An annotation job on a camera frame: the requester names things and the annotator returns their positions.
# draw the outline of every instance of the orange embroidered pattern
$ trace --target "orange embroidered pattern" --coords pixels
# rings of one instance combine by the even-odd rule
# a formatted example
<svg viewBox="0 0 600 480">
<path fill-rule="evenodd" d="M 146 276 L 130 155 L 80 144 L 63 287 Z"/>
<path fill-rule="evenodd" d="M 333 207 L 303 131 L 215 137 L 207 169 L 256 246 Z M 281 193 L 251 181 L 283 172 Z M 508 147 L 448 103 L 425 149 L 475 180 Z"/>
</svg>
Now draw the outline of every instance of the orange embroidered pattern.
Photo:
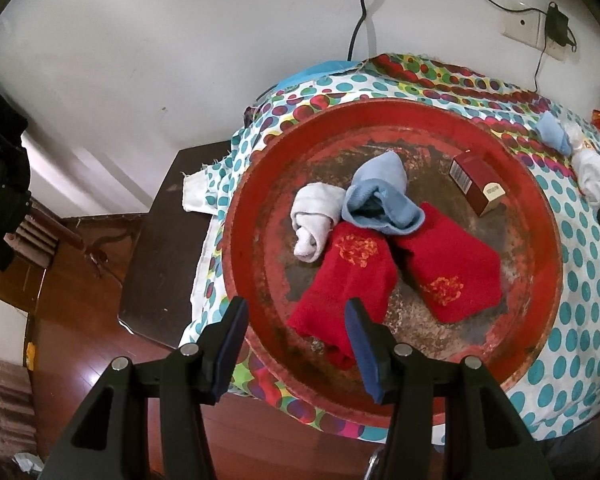
<svg viewBox="0 0 600 480">
<path fill-rule="evenodd" d="M 366 261 L 378 254 L 378 244 L 372 238 L 346 235 L 338 238 L 334 245 L 340 249 L 340 257 L 343 260 L 363 269 L 366 267 Z"/>
<path fill-rule="evenodd" d="M 431 294 L 440 305 L 446 306 L 447 303 L 460 297 L 463 287 L 464 283 L 461 283 L 457 276 L 453 276 L 452 278 L 436 278 L 429 285 L 424 285 L 422 290 Z"/>
</svg>

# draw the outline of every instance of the polka dot tablecloth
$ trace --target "polka dot tablecloth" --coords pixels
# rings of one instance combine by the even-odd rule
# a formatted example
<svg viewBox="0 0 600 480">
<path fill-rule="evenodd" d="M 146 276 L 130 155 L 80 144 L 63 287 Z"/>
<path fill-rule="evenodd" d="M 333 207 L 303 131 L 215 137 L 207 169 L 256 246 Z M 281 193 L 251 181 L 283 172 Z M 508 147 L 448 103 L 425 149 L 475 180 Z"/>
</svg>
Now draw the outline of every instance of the polka dot tablecloth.
<svg viewBox="0 0 600 480">
<path fill-rule="evenodd" d="M 218 209 L 220 227 L 211 249 L 203 309 L 185 330 L 182 342 L 196 341 L 208 323 L 222 319 L 229 304 L 222 279 L 223 221 L 251 153 L 263 150 L 272 136 L 320 110 L 378 97 L 415 100 L 486 124 L 544 191 L 560 231 L 562 295 L 544 349 L 507 395 L 534 438 L 569 433 L 600 411 L 600 226 L 578 190 L 569 161 L 538 142 L 533 127 L 539 114 L 550 110 L 578 123 L 599 150 L 600 133 L 538 94 L 423 57 L 382 54 L 349 72 L 277 91 L 253 110 L 251 124 L 232 137 L 231 153 L 206 168 L 206 201 Z M 386 438 L 386 429 L 341 420 L 295 398 L 246 343 L 234 371 L 232 391 L 263 399 L 319 430 L 378 442 Z M 444 433 L 444 425 L 435 426 L 433 443 L 443 443 Z"/>
</svg>

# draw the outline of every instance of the small box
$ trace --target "small box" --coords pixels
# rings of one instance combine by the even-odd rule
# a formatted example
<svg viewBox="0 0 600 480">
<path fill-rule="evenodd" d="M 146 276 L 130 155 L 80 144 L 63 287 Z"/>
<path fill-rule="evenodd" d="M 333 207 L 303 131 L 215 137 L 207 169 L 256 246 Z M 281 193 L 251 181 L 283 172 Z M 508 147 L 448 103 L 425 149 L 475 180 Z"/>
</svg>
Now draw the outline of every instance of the small box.
<svg viewBox="0 0 600 480">
<path fill-rule="evenodd" d="M 449 176 L 478 216 L 494 209 L 505 195 L 498 174 L 470 150 L 454 157 Z"/>
</svg>

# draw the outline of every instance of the barcode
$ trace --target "barcode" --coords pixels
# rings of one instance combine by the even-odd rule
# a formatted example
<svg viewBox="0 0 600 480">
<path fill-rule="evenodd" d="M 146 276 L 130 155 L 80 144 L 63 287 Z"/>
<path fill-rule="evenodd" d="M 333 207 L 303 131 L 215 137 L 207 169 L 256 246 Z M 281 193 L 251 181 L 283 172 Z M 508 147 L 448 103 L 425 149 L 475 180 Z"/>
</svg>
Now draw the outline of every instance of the barcode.
<svg viewBox="0 0 600 480">
<path fill-rule="evenodd" d="M 451 178 L 456 181 L 456 184 L 458 184 L 458 187 L 462 190 L 464 194 L 466 194 L 466 192 L 469 191 L 469 188 L 471 187 L 471 179 L 469 178 L 469 175 L 467 175 L 462 170 L 462 168 L 456 161 L 453 161 L 451 163 L 449 175 L 451 175 Z"/>
</svg>

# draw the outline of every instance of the power cord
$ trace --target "power cord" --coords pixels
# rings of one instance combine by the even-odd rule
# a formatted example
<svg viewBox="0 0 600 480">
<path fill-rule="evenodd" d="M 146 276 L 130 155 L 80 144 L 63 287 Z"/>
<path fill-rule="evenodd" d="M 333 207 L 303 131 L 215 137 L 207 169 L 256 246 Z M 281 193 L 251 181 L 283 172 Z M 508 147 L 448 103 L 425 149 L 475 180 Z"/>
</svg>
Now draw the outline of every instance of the power cord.
<svg viewBox="0 0 600 480">
<path fill-rule="evenodd" d="M 487 0 L 490 4 L 493 4 L 494 6 L 498 7 L 501 10 L 504 10 L 506 12 L 512 12 L 515 14 L 521 14 L 522 12 L 539 12 L 540 14 L 543 14 L 546 16 L 546 11 L 542 10 L 542 9 L 538 9 L 537 7 L 524 7 L 523 9 L 509 9 L 508 7 L 504 7 L 501 6 L 498 2 L 494 2 L 493 0 Z M 551 4 L 553 4 L 554 6 L 557 6 L 555 2 L 550 2 L 549 6 L 551 6 Z M 571 34 L 571 51 L 572 52 L 576 52 L 576 50 L 578 49 L 578 42 L 576 41 L 576 37 L 573 33 L 573 31 L 567 27 L 567 32 Z M 547 44 L 547 40 L 546 40 L 546 30 L 544 31 L 544 47 L 542 48 L 542 52 L 540 53 L 540 59 L 538 59 L 538 65 L 536 66 L 536 72 L 534 73 L 534 84 L 536 86 L 535 92 L 538 92 L 538 72 L 540 71 L 540 64 L 542 63 L 542 56 L 544 56 L 544 53 L 546 51 L 546 44 Z"/>
<path fill-rule="evenodd" d="M 362 27 L 362 24 L 366 20 L 365 0 L 360 0 L 360 8 L 362 9 L 362 15 L 356 23 L 356 28 L 353 29 L 353 34 L 351 35 L 351 41 L 349 42 L 349 55 L 347 56 L 347 61 L 351 61 L 351 57 L 353 56 L 353 46 L 356 44 L 356 36 L 358 35 L 360 27 Z"/>
</svg>

